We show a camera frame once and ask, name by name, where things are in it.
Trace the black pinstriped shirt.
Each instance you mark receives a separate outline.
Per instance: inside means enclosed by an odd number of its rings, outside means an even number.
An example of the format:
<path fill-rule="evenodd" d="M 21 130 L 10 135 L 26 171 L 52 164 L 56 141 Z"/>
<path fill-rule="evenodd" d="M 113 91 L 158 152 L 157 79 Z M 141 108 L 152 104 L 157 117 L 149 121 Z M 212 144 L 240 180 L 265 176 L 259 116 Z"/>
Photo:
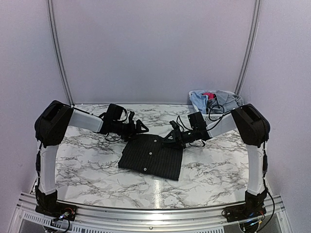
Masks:
<path fill-rule="evenodd" d="M 162 144 L 162 137 L 141 134 L 127 142 L 118 167 L 177 181 L 182 157 L 183 148 L 168 148 Z"/>

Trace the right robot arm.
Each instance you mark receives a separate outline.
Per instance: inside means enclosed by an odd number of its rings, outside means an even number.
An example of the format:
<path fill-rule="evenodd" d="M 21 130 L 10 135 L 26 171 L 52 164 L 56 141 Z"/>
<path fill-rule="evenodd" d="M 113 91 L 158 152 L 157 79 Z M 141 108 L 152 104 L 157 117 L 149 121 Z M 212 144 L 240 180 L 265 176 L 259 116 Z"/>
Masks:
<path fill-rule="evenodd" d="M 265 183 L 268 169 L 266 142 L 270 132 L 267 119 L 252 104 L 224 113 L 210 124 L 206 123 L 200 112 L 188 115 L 188 119 L 191 129 L 183 132 L 175 121 L 170 121 L 173 130 L 163 139 L 163 146 L 184 148 L 186 144 L 196 140 L 207 141 L 237 129 L 248 153 L 249 180 L 245 203 L 224 208 L 224 217 L 228 222 L 233 222 L 266 214 L 264 206 L 268 194 Z"/>

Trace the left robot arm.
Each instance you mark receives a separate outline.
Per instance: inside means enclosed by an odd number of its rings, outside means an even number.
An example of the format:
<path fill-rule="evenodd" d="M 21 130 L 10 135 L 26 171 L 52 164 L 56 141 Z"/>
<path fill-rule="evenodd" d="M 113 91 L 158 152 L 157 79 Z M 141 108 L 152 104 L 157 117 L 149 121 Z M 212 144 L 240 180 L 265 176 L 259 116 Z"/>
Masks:
<path fill-rule="evenodd" d="M 110 104 L 106 112 L 96 116 L 58 100 L 52 101 L 35 121 L 35 138 L 39 143 L 35 163 L 36 211 L 49 216 L 60 216 L 65 211 L 70 214 L 75 212 L 74 206 L 66 206 L 58 201 L 55 182 L 56 156 L 68 127 L 102 135 L 113 133 L 127 141 L 149 131 L 141 120 L 133 120 L 134 115 L 134 112 L 128 112 L 116 104 Z"/>

